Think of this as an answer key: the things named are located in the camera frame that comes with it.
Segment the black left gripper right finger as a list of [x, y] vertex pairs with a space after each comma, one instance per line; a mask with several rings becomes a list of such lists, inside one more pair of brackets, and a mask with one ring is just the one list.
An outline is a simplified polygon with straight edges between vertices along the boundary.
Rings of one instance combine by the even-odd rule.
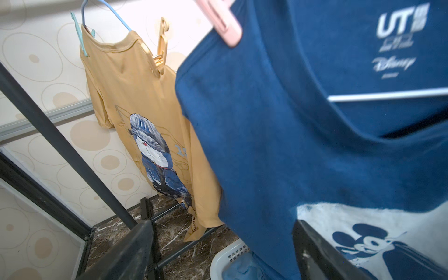
[[297, 265], [303, 280], [368, 280], [304, 220], [296, 220], [292, 232]]

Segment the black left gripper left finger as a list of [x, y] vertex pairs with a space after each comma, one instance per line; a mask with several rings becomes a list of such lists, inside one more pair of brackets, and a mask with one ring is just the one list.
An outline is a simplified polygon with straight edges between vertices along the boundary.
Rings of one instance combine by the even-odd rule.
[[154, 242], [151, 221], [144, 220], [115, 244], [79, 280], [143, 280]]

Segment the light blue t-shirt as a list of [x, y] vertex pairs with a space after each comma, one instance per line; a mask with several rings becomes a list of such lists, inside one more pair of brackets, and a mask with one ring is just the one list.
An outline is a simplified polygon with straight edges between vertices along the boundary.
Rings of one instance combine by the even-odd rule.
[[238, 257], [222, 273], [223, 280], [268, 280], [268, 276], [256, 262], [253, 253]]

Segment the navy blue t-shirt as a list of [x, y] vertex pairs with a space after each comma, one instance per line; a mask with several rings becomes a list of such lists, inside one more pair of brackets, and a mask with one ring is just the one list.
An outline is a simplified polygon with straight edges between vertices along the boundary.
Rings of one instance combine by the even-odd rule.
[[271, 280], [298, 280], [297, 220], [375, 280], [448, 277], [446, 1], [236, 1], [176, 93], [222, 188], [219, 218]]

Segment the white wire hanger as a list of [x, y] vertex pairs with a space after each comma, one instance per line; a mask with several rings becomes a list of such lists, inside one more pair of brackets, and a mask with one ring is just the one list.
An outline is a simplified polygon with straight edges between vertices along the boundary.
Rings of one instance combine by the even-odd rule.
[[448, 95], [447, 87], [433, 89], [420, 89], [412, 91], [396, 91], [383, 93], [340, 94], [328, 96], [327, 100], [333, 103], [345, 102], [371, 102], [379, 100], [436, 98]]

